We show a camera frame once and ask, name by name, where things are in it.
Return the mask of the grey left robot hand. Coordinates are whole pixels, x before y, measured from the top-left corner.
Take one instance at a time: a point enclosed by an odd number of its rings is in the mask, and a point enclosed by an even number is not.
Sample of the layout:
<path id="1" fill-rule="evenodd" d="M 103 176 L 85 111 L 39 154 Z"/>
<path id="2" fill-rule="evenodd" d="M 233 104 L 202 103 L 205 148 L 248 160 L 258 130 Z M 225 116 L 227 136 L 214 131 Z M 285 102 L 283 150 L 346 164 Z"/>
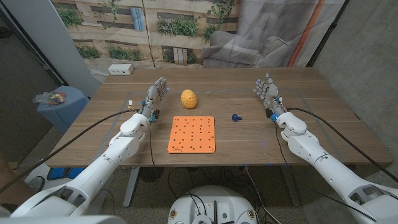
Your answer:
<path id="1" fill-rule="evenodd" d="M 168 92 L 167 80 L 160 77 L 149 87 L 139 113 L 144 115 L 150 122 L 155 121 L 160 113 L 158 107 Z"/>

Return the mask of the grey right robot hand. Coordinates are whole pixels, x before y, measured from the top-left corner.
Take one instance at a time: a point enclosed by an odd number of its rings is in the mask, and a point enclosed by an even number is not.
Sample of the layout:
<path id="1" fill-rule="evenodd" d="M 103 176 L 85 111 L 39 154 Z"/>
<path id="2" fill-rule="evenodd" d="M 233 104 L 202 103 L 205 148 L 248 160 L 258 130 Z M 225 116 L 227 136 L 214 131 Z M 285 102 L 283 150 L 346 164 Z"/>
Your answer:
<path id="1" fill-rule="evenodd" d="M 266 80 L 260 78 L 256 80 L 256 87 L 253 89 L 266 108 L 266 117 L 276 122 L 277 118 L 287 109 L 282 103 L 282 97 L 279 95 L 277 85 L 274 83 L 269 73 L 266 73 Z"/>

